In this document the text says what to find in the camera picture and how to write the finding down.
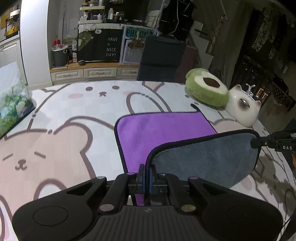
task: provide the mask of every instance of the wooden drawer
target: wooden drawer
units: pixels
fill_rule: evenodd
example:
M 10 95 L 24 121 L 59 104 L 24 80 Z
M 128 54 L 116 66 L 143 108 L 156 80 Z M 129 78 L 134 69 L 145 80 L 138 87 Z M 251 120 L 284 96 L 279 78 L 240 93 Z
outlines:
M 83 69 L 65 70 L 60 72 L 51 73 L 52 81 L 57 80 L 70 80 L 70 79 L 82 79 Z
M 117 68 L 91 68 L 91 69 L 83 69 L 84 78 L 110 78 L 116 77 L 116 69 Z
M 139 68 L 117 68 L 117 77 L 134 77 L 137 78 Z

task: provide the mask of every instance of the purple towel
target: purple towel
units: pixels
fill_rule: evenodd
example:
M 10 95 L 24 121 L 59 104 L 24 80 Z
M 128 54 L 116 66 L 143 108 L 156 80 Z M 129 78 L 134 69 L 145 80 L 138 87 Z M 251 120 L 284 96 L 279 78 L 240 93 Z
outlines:
M 115 135 L 125 172 L 138 172 L 157 146 L 217 132 L 201 112 L 143 113 L 121 117 Z

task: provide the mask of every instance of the cabinet door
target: cabinet door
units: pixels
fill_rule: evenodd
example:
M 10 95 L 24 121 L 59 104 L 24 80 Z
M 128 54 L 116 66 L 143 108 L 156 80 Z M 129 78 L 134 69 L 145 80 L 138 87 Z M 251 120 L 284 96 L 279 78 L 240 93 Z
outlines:
M 24 66 L 22 64 L 22 55 L 20 51 L 20 40 L 11 41 L 0 48 L 0 65 L 1 67 L 17 62 L 20 70 L 21 81 L 27 83 L 25 78 Z
M 117 68 L 117 78 L 136 79 L 138 76 L 139 68 Z
M 73 70 L 54 72 L 54 73 L 51 73 L 51 76 L 52 76 L 52 81 L 59 81 L 59 80 L 78 81 L 83 79 L 83 69 L 73 69 Z
M 84 78 L 91 79 L 91 78 L 110 78 L 116 77 L 116 70 L 117 68 L 90 68 L 84 69 Z

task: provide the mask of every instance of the bottle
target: bottle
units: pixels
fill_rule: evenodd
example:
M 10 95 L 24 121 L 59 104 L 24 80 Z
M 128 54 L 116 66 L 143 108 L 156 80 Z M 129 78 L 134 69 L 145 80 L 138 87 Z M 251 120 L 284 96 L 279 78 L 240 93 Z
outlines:
M 117 21 L 118 15 L 119 15 L 119 12 L 116 12 L 115 17 L 114 17 L 114 21 Z
M 108 12 L 108 18 L 107 19 L 113 19 L 114 16 L 114 10 L 113 8 L 110 8 L 109 12 Z

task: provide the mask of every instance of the trash can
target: trash can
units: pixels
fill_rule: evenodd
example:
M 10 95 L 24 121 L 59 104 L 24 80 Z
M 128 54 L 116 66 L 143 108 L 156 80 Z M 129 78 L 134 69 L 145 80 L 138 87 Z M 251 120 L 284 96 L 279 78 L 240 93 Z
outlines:
M 65 66 L 68 63 L 68 49 L 67 49 L 67 47 L 52 50 L 52 56 L 53 56 L 55 67 Z

